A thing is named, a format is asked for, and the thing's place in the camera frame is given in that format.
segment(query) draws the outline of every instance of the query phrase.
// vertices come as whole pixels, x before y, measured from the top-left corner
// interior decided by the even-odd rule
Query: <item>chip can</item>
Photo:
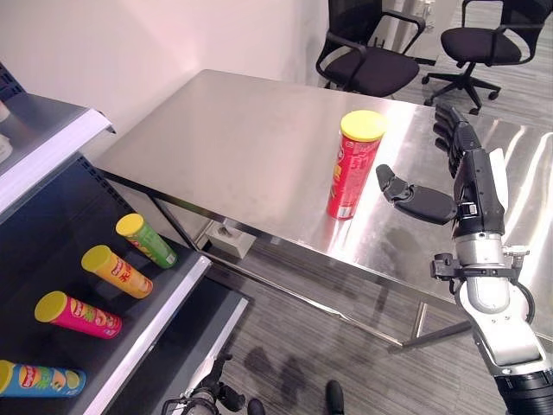
[[[333,218],[346,220],[355,215],[386,125],[384,116],[367,110],[349,112],[342,118],[340,150],[327,205]]]

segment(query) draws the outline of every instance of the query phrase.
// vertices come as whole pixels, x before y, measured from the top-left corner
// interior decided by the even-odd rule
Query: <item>office chair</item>
[[[472,1],[503,3],[501,24],[496,29],[466,28],[465,14],[467,5]],[[457,61],[457,67],[463,67],[469,62],[464,73],[429,73],[423,77],[423,84],[430,78],[448,80],[451,83],[433,93],[424,101],[425,105],[432,105],[434,98],[455,88],[464,89],[476,104],[469,112],[479,113],[482,103],[475,87],[492,90],[488,95],[491,100],[499,96],[501,87],[483,80],[473,78],[474,67],[477,63],[484,63],[488,67],[497,65],[520,65],[531,61],[536,54],[537,38],[543,28],[543,23],[553,9],[552,0],[464,0],[462,3],[462,21],[460,28],[449,29],[442,33],[442,46],[446,54]],[[522,52],[507,36],[506,30],[512,30],[528,45],[530,56],[521,60]]]
[[[315,67],[326,80],[342,91],[385,97],[409,84],[418,74],[418,64],[405,56],[425,23],[420,17],[395,10],[382,10],[382,0],[328,0],[329,30]],[[417,32],[399,54],[367,43],[383,16],[414,23]],[[349,52],[333,59],[325,68],[321,63],[338,48]]]

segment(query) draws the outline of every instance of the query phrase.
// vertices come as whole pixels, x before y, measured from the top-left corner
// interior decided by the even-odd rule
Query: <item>shelf edge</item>
[[[221,330],[219,333],[219,336],[215,340],[215,343],[211,346],[211,349],[206,355],[206,358],[202,361],[200,366],[205,362],[207,359],[216,359],[217,355],[225,346],[226,341],[231,336],[232,331],[234,330],[234,327],[236,327],[236,324],[238,323],[238,320],[244,314],[244,310],[246,306],[248,305],[248,300],[245,298],[242,298],[239,302],[234,311],[232,312],[229,319],[226,321],[225,327]],[[184,410],[184,405],[177,405],[176,408],[173,410],[171,415],[181,415]]]
[[[88,110],[4,172],[0,176],[0,214],[110,125],[102,114]]]
[[[149,351],[152,342],[157,338],[162,328],[165,327],[166,323],[171,319],[171,316],[179,308],[183,298],[185,298],[185,296],[196,286],[196,283],[210,264],[211,261],[206,257],[202,256],[198,259],[198,262],[196,262],[188,272],[187,276],[182,279],[171,297],[149,323],[146,330],[144,330],[134,345],[129,349],[127,355],[121,360],[111,377],[104,383],[83,415],[97,415],[102,413],[110,404],[111,400],[130,376],[138,362]]]

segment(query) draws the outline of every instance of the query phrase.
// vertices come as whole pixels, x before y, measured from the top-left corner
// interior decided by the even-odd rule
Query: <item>shoe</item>
[[[330,415],[344,413],[344,393],[336,380],[330,380],[327,383],[327,408]]]
[[[250,399],[248,403],[248,415],[265,415],[265,409],[259,399]]]

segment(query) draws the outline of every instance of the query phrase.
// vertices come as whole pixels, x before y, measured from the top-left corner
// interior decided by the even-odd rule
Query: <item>orange pringles can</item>
[[[109,246],[96,245],[83,255],[82,267],[134,298],[150,294],[154,284],[130,264],[113,253]]]

